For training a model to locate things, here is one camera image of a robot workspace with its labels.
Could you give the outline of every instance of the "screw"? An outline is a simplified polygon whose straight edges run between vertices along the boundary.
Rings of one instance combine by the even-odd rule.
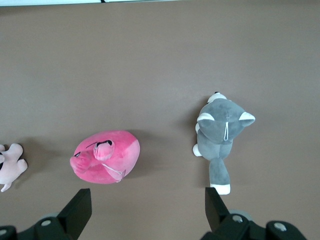
[[[283,225],[283,224],[280,223],[280,222],[275,222],[275,223],[274,223],[274,227],[275,227],[276,229],[280,230],[281,232],[287,231],[286,226]]]
[[[1,236],[1,235],[5,235],[6,233],[7,233],[7,230],[6,230],[6,229],[0,230],[0,236]]]
[[[237,222],[237,223],[242,223],[243,222],[242,217],[240,217],[239,215],[234,215],[232,217],[232,220]]]
[[[49,224],[51,223],[51,220],[45,220],[41,223],[41,226],[44,227],[44,226],[48,226]]]

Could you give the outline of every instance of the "plush paw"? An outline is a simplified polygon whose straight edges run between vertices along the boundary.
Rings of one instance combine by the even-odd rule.
[[[117,183],[120,182],[126,175],[126,170],[118,171],[105,163],[102,163],[102,165],[105,167],[105,170],[110,174],[110,176],[116,180]]]
[[[228,195],[230,193],[230,184],[227,185],[218,185],[210,184],[211,188],[215,188],[219,195]]]
[[[23,173],[28,168],[28,164],[27,164],[26,160],[24,160],[24,159],[18,160],[17,165],[18,165],[19,169],[21,170],[21,173]]]
[[[198,131],[200,129],[199,123],[196,123],[195,125],[195,132],[198,134]]]
[[[19,158],[23,152],[24,152],[24,149],[18,143],[11,144],[8,150],[8,153],[12,153],[16,158]]]
[[[199,152],[199,149],[198,149],[198,144],[194,145],[193,148],[193,154],[196,156],[196,157],[201,157],[201,153]]]
[[[8,190],[11,187],[11,183],[5,184],[4,187],[1,189],[1,192]]]

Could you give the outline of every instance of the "light pink plush toy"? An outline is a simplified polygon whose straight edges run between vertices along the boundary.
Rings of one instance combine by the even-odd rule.
[[[131,172],[139,153],[139,142],[130,132],[102,131],[79,144],[70,159],[70,165],[82,180],[113,184]]]
[[[0,145],[0,184],[4,184],[1,192],[9,189],[14,180],[28,168],[24,159],[19,159],[24,152],[21,145],[13,143],[9,150]]]

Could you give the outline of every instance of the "plush toy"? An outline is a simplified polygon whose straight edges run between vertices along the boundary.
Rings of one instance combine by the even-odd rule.
[[[70,159],[70,165],[74,173],[84,181],[113,184],[130,173],[139,153],[139,142],[130,132],[102,131],[79,144]]]
[[[13,143],[9,150],[0,145],[0,184],[4,184],[1,192],[9,189],[14,180],[28,168],[24,159],[19,159],[24,152],[21,145]]]
[[[230,193],[230,177],[224,159],[231,151],[234,138],[255,120],[253,115],[219,92],[215,92],[200,111],[193,153],[210,161],[210,187],[220,195]]]

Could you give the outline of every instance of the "pink plush pig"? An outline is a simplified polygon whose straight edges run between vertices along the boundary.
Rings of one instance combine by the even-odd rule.
[[[138,140],[124,130],[102,131],[83,140],[70,159],[74,173],[95,184],[120,182],[134,168]]]

